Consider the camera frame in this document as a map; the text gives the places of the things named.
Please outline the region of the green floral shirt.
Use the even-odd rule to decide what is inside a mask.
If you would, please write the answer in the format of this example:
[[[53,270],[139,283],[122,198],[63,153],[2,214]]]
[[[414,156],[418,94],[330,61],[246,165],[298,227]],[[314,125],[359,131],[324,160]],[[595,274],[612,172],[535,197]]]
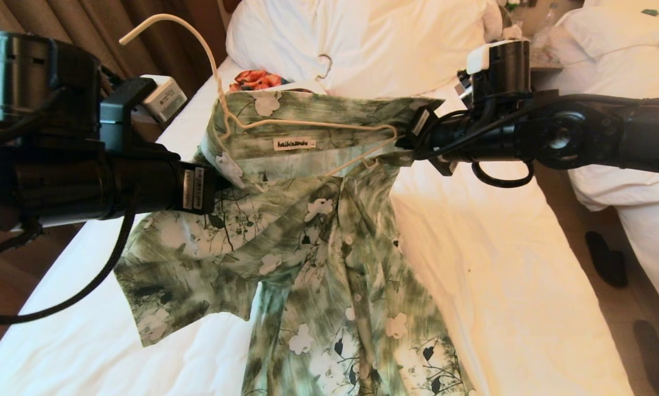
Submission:
[[[202,214],[148,216],[115,268],[143,345],[209,314],[254,314],[243,396],[476,396],[403,256],[389,193],[411,155],[372,151],[442,100],[222,101],[196,160],[232,187]]]

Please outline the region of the white duvet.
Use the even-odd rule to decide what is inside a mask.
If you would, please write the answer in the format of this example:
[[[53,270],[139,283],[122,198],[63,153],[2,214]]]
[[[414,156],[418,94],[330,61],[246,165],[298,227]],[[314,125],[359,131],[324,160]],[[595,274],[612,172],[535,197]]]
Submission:
[[[585,0],[553,27],[544,52],[563,65],[539,76],[539,90],[561,95],[596,94],[624,98],[659,97],[659,0]],[[576,198],[588,210],[659,202],[659,174],[606,166],[569,170]]]

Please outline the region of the white wire hanger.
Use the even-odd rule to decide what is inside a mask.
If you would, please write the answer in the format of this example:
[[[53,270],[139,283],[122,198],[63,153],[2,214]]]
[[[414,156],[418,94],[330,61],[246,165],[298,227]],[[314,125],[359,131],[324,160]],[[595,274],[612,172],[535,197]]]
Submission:
[[[143,22],[139,23],[138,26],[136,26],[134,29],[129,31],[126,35],[124,35],[122,38],[120,38],[119,43],[120,45],[128,45],[131,40],[134,38],[138,37],[141,33],[144,32],[144,30],[148,29],[151,27],[151,25],[160,22],[160,21],[173,21],[175,23],[178,23],[179,25],[183,26],[186,28],[194,37],[198,40],[198,42],[202,45],[204,48],[204,52],[207,55],[209,64],[211,66],[212,72],[213,72],[213,78],[216,81],[217,85],[217,101],[215,105],[217,106],[216,108],[220,108],[222,113],[224,114],[224,117],[222,118],[223,123],[224,123],[224,128],[222,129],[222,132],[224,132],[222,135],[217,135],[215,139],[219,140],[220,142],[224,142],[227,138],[229,138],[231,132],[232,132],[232,127],[230,127],[230,120],[234,125],[236,125],[239,129],[242,130],[250,130],[252,128],[258,128],[263,125],[297,125],[297,126],[303,126],[303,127],[308,127],[308,128],[327,128],[327,129],[348,129],[348,130],[356,130],[356,131],[365,131],[365,132],[378,132],[381,130],[390,130],[392,131],[392,137],[390,139],[382,141],[378,146],[375,146],[372,148],[372,150],[365,151],[362,153],[362,155],[357,156],[357,158],[354,158],[351,161],[348,161],[347,163],[344,163],[343,165],[340,165],[334,170],[331,170],[325,175],[326,177],[331,177],[333,175],[336,175],[340,171],[342,171],[345,168],[349,168],[349,166],[355,164],[358,161],[362,161],[364,163],[365,167],[369,170],[374,169],[378,165],[372,164],[368,165],[368,162],[366,162],[366,158],[368,155],[371,155],[375,151],[380,150],[384,146],[389,145],[390,143],[394,143],[397,138],[398,138],[398,132],[397,128],[390,125],[390,124],[377,124],[375,126],[361,126],[361,125],[352,125],[352,124],[342,124],[342,123],[328,123],[328,122],[315,122],[315,121],[309,121],[309,120],[292,120],[292,119],[266,119],[266,120],[260,120],[254,123],[249,123],[245,124],[242,123],[241,120],[239,120],[238,116],[234,115],[231,110],[229,110],[229,107],[227,105],[227,97],[229,97],[228,94],[231,94],[232,97],[236,98],[238,97],[237,93],[233,92],[224,92],[223,90],[223,83],[221,77],[219,77],[219,73],[217,70],[216,66],[216,60],[214,58],[213,52],[211,51],[211,48],[209,47],[208,43],[204,40],[202,37],[201,33],[199,33],[198,30],[196,30],[192,25],[186,22],[186,20],[175,16],[171,14],[156,14],[152,15]],[[269,95],[271,94],[292,94],[292,95],[299,95],[301,98],[307,98],[308,100],[338,100],[339,97],[332,97],[329,95],[322,95],[321,93],[317,92],[301,92],[299,90],[261,90],[261,91],[256,91],[256,92],[246,92],[247,96],[251,95],[253,98],[262,98],[259,97],[259,95],[264,94],[266,97],[270,97]],[[207,140],[203,140],[203,142],[200,145],[200,152],[203,153],[203,156],[207,163],[212,166],[212,169],[217,171],[217,173],[221,174],[222,179],[225,180],[226,182],[231,182],[233,186],[239,187],[239,188],[245,188],[244,183],[241,182],[241,176],[243,176],[243,171],[239,166],[236,164],[234,161],[227,161],[230,165],[224,165],[222,166],[222,171],[217,167],[217,165],[220,165],[221,162],[217,162],[216,159],[214,159],[211,155],[208,155],[207,149]],[[227,170],[229,171],[239,171],[234,173],[226,172]]]

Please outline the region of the black slipper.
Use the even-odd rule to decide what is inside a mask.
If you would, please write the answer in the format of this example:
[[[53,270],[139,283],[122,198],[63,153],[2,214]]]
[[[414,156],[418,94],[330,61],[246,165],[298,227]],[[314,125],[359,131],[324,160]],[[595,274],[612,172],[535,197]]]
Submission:
[[[611,287],[626,288],[628,278],[623,253],[611,250],[603,235],[597,232],[589,231],[584,237],[598,276]]]

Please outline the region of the wooden nightstand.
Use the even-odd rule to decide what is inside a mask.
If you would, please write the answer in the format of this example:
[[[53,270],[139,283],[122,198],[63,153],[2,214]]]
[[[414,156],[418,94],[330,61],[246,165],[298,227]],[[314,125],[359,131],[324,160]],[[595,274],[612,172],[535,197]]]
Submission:
[[[547,52],[530,52],[530,71],[532,73],[557,73],[563,65]]]

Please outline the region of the wooden headboard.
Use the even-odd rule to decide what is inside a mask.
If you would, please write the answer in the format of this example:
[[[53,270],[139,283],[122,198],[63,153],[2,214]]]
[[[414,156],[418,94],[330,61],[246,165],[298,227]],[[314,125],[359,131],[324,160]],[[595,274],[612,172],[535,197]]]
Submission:
[[[217,0],[224,27],[227,29],[234,11],[243,0]]]

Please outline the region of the large white pillow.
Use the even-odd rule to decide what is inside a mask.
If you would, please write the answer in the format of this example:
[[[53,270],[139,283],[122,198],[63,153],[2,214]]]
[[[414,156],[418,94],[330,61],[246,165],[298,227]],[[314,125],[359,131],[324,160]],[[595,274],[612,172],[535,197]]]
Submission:
[[[496,0],[242,0],[226,48],[242,68],[332,95],[410,97],[445,86],[502,31]]]

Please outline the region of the white clip hanger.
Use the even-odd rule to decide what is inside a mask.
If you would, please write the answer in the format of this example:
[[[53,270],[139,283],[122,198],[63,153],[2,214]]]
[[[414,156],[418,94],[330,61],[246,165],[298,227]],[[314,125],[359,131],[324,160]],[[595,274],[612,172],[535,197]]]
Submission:
[[[327,76],[330,74],[332,69],[333,60],[332,58],[322,53],[318,56],[320,61],[320,70],[317,71],[314,78],[311,80],[305,80],[301,82],[293,82],[290,84],[283,85],[281,90],[284,92],[304,92],[304,93],[313,93],[318,95],[326,95],[327,91],[324,88],[323,82],[325,82]]]

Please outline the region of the clear plastic bottle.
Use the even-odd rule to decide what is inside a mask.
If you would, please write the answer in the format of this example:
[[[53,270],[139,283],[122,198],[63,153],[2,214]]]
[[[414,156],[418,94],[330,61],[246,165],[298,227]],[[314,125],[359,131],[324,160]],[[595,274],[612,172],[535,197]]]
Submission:
[[[540,20],[539,24],[534,32],[533,37],[530,40],[530,50],[534,52],[535,50],[540,50],[544,47],[547,42],[548,35],[552,27],[556,24],[557,20],[557,8],[558,2],[552,0],[549,3],[548,11]]]

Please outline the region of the orange floral garment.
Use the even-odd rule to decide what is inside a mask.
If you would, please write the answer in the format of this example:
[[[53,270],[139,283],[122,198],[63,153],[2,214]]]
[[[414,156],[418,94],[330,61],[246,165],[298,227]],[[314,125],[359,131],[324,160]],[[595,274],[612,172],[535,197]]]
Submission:
[[[266,70],[241,71],[229,85],[231,92],[252,92],[289,84],[290,81]]]

